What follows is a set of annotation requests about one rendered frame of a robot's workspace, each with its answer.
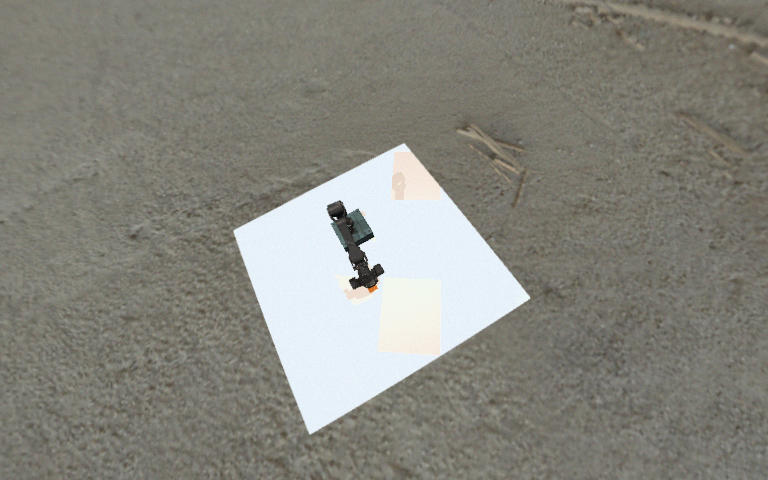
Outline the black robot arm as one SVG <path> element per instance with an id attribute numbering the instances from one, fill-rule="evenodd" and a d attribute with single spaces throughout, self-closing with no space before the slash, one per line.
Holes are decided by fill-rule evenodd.
<path id="1" fill-rule="evenodd" d="M 327 205 L 327 207 L 328 208 L 326 209 L 330 219 L 336 223 L 337 227 L 343 235 L 343 238 L 348 247 L 348 258 L 354 271 L 358 271 L 357 273 L 361 283 L 365 284 L 368 289 L 375 286 L 378 282 L 378 279 L 376 276 L 373 276 L 373 274 L 368 269 L 367 265 L 369 264 L 367 262 L 368 259 L 365 252 L 363 250 L 361 251 L 360 247 L 355 244 L 355 241 L 351 235 L 355 233 L 353 228 L 354 222 L 350 217 L 347 217 L 347 211 L 343 202 L 338 200 Z M 336 217 L 337 220 L 335 220 L 333 217 Z M 353 266 L 352 263 L 354 263 L 355 266 Z"/>

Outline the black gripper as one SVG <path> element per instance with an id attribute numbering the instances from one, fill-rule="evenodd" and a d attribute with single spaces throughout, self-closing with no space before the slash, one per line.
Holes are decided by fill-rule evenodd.
<path id="1" fill-rule="evenodd" d="M 373 274 L 373 276 L 376 276 L 378 278 L 380 275 L 384 274 L 384 269 L 378 263 L 377 265 L 373 266 L 373 268 L 371 269 L 370 272 Z M 360 278 L 356 279 L 355 277 L 353 277 L 353 278 L 349 279 L 349 283 L 350 283 L 350 285 L 351 285 L 353 290 L 355 290 L 355 289 L 357 289 L 357 288 L 359 288 L 361 286 L 367 288 L 365 284 L 361 283 Z"/>

